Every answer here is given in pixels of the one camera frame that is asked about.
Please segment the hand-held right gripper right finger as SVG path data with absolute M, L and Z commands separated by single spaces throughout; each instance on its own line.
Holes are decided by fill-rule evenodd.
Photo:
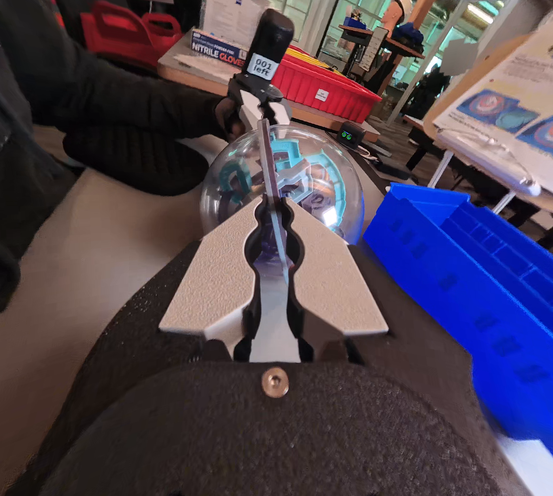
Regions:
M 287 321 L 300 347 L 380 336 L 389 326 L 353 247 L 292 200 L 282 200 L 289 270 Z

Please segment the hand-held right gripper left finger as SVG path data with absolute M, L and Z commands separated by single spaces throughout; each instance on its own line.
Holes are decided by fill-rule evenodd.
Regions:
M 260 316 L 260 216 L 264 199 L 255 198 L 205 235 L 160 321 L 160 330 L 221 341 L 235 347 L 252 340 Z

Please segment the clear maze ball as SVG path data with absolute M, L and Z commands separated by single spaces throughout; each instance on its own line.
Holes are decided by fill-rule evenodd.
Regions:
M 362 233 L 361 181 L 345 151 L 326 135 L 272 126 L 269 132 L 279 195 L 288 197 L 349 244 Z M 225 147 L 204 178 L 200 216 L 208 233 L 265 191 L 256 132 Z

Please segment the person's left forearm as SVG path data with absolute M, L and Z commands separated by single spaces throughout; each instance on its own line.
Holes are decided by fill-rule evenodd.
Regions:
M 1 53 L 38 125 L 132 126 L 175 139 L 228 140 L 216 112 L 221 97 L 92 55 L 40 0 L 1 0 Z

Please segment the person's left hand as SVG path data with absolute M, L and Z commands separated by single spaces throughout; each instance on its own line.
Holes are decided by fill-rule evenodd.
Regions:
M 228 142 L 234 142 L 247 131 L 239 117 L 237 103 L 228 97 L 221 99 L 215 107 L 215 117 Z

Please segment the yellow plastic bin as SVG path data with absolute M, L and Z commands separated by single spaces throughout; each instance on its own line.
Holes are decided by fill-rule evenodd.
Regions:
M 320 60 L 311 57 L 308 53 L 304 52 L 300 48 L 297 48 L 293 45 L 288 46 L 286 51 L 286 56 L 293 57 L 297 60 L 303 61 L 305 63 L 316 65 L 322 68 L 326 68 L 327 65 L 325 63 L 322 63 Z

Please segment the glove box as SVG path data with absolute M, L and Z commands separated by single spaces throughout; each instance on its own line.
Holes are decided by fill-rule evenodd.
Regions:
M 194 52 L 238 69 L 242 69 L 245 65 L 246 50 L 198 29 L 191 30 L 190 47 Z

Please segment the red plastic bin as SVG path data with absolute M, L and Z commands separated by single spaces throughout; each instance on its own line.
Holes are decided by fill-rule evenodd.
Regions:
M 286 53 L 272 84 L 289 101 L 357 123 L 363 122 L 382 101 L 381 96 L 329 65 L 311 65 Z

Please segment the small black device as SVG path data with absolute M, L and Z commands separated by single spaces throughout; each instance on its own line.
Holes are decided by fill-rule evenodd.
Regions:
M 357 149 L 364 138 L 365 129 L 351 121 L 342 123 L 336 134 L 336 141 L 349 150 Z

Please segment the red carry bag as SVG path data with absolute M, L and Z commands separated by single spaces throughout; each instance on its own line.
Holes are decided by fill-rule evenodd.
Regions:
M 137 16 L 130 9 L 96 1 L 80 14 L 87 49 L 116 62 L 157 70 L 158 60 L 183 33 L 176 18 L 163 13 Z

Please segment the blue plastic tray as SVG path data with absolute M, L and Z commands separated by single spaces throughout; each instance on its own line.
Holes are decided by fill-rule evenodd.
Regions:
M 363 239 L 472 357 L 479 400 L 552 451 L 552 254 L 466 194 L 391 183 Z

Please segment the black mesh chair seat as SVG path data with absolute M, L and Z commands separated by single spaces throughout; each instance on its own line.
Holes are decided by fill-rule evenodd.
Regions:
M 139 191 L 178 196 L 201 185 L 209 163 L 172 138 L 134 127 L 82 127 L 63 139 L 74 161 Z

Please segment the person's black clothing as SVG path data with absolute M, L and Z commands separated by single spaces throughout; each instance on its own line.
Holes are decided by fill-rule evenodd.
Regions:
M 20 281 L 20 260 L 76 182 L 35 139 L 31 108 L 1 50 L 1 311 Z

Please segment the instruction sheet board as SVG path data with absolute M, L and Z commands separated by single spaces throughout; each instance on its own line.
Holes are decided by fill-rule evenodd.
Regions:
M 444 150 L 429 188 L 453 157 L 515 197 L 552 212 L 552 18 L 479 62 L 432 106 L 424 128 Z

